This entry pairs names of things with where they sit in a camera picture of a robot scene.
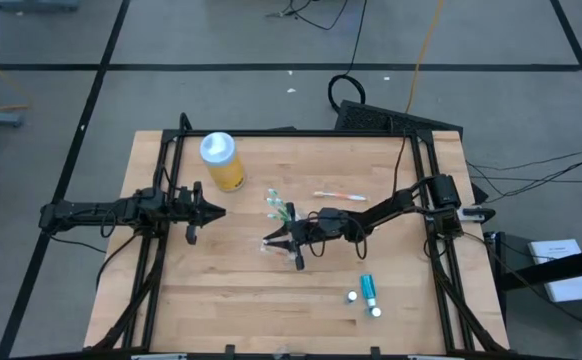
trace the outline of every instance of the wooden tabletop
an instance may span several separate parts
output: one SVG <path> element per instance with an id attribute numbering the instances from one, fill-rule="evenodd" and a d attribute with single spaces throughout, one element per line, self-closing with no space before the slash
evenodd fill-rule
<path id="1" fill-rule="evenodd" d="M 161 132 L 136 133 L 122 196 L 151 185 L 160 137 Z M 437 132 L 434 139 L 440 171 L 453 175 L 463 204 L 472 204 L 458 134 Z M 353 244 L 336 240 L 326 244 L 321 258 L 304 250 L 306 268 L 298 272 L 293 261 L 261 250 L 262 237 L 281 225 L 266 216 L 271 212 L 268 188 L 293 201 L 301 214 L 322 207 L 365 210 L 390 195 L 402 139 L 236 138 L 247 181 L 233 193 L 213 184 L 199 155 L 201 140 L 185 139 L 178 185 L 201 181 L 206 200 L 226 208 L 227 215 L 199 229 L 195 246 L 184 239 L 186 224 L 171 226 L 151 351 L 218 353 L 234 344 L 239 353 L 368 354 L 371 346 L 379 346 L 382 354 L 444 353 L 431 265 L 422 252 L 421 215 L 380 226 L 369 237 L 366 260 L 357 258 Z M 415 181 L 407 143 L 398 188 Z M 318 190 L 360 194 L 369 201 L 313 197 Z M 476 224 L 464 229 L 482 232 Z M 130 229 L 116 230 L 108 253 L 130 234 Z M 455 246 L 467 304 L 493 338 L 508 347 L 484 246 L 470 237 L 457 239 Z M 105 270 L 85 345 L 102 338 L 128 304 L 139 247 L 139 240 L 132 243 Z M 366 316 L 361 299 L 344 302 L 348 290 L 361 295 L 363 273 L 375 278 L 380 318 Z M 461 348 L 451 302 L 449 308 Z M 142 309 L 134 344 L 140 342 L 144 314 Z"/>

